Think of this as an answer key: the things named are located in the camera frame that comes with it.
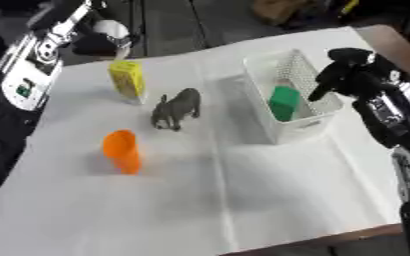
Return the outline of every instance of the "yellow block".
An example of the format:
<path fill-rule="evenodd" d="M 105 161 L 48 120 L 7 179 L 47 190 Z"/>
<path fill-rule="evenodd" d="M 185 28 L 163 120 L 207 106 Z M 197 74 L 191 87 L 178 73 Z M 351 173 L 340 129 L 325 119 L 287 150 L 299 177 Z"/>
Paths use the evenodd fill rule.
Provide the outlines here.
<path fill-rule="evenodd" d="M 141 64 L 133 61 L 118 60 L 109 66 L 110 76 L 119 93 L 130 100 L 143 103 L 145 84 Z"/>

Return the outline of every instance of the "white paper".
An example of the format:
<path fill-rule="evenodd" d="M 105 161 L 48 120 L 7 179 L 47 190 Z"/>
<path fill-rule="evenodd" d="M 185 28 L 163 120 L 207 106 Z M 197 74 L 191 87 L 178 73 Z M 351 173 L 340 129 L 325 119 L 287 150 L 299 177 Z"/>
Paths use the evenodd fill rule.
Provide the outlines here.
<path fill-rule="evenodd" d="M 353 110 L 320 137 L 266 145 L 241 90 L 248 55 L 300 49 L 320 70 L 338 47 L 368 45 L 342 28 L 143 60 L 141 107 L 114 91 L 107 62 L 65 68 L 0 190 L 0 255 L 216 255 L 397 223 L 388 151 Z M 187 87 L 201 91 L 202 117 L 153 129 L 161 95 Z M 118 129 L 137 135 L 138 176 L 101 155 Z"/>

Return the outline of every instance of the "gray toy rhinoceros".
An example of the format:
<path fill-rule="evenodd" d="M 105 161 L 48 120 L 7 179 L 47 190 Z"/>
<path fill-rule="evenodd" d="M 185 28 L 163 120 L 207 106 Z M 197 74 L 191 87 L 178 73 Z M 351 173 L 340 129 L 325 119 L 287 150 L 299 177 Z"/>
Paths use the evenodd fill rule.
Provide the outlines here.
<path fill-rule="evenodd" d="M 161 102 L 157 105 L 152 113 L 152 125 L 157 129 L 172 129 L 180 131 L 180 121 L 187 114 L 198 118 L 200 116 L 201 98 L 199 91 L 193 88 L 187 88 L 181 91 L 175 98 L 167 101 L 168 97 L 163 95 Z"/>

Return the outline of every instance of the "mesh basket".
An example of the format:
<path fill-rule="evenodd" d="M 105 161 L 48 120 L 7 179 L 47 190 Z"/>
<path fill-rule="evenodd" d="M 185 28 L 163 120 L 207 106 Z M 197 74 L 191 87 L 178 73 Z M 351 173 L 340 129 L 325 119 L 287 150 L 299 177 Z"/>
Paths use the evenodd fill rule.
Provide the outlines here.
<path fill-rule="evenodd" d="M 244 59 L 246 93 L 256 115 L 273 143 L 285 143 L 321 133 L 334 114 L 343 107 L 332 93 L 317 102 L 308 96 L 317 86 L 316 70 L 298 50 Z M 300 102 L 292 120 L 281 122 L 270 111 L 268 100 L 275 87 L 289 86 L 300 92 Z"/>

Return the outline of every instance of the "orange cup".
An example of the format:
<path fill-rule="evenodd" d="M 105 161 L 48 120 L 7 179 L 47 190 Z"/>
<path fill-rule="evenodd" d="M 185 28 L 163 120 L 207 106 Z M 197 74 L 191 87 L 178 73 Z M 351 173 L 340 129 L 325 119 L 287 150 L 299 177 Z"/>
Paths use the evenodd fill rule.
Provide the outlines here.
<path fill-rule="evenodd" d="M 135 134 L 131 131 L 120 130 L 107 135 L 102 151 L 124 174 L 137 174 L 141 168 Z"/>

